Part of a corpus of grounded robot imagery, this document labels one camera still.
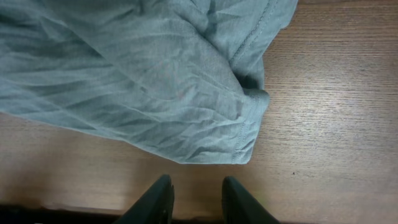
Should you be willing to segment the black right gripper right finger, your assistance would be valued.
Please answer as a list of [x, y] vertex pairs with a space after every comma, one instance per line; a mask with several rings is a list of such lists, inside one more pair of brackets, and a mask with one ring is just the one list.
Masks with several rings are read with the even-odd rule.
[[222, 210], [226, 224], [280, 224], [234, 177], [222, 184]]

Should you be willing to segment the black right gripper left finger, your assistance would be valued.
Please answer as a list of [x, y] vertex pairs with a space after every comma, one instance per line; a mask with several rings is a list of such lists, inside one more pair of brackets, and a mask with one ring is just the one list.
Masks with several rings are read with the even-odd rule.
[[113, 224], [171, 224], [174, 198], [170, 176], [162, 175]]

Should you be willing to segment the light teal t-shirt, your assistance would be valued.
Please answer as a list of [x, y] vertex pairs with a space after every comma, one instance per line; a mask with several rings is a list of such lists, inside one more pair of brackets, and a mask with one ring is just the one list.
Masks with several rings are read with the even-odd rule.
[[1, 1], [1, 111], [180, 164], [245, 164], [296, 1]]

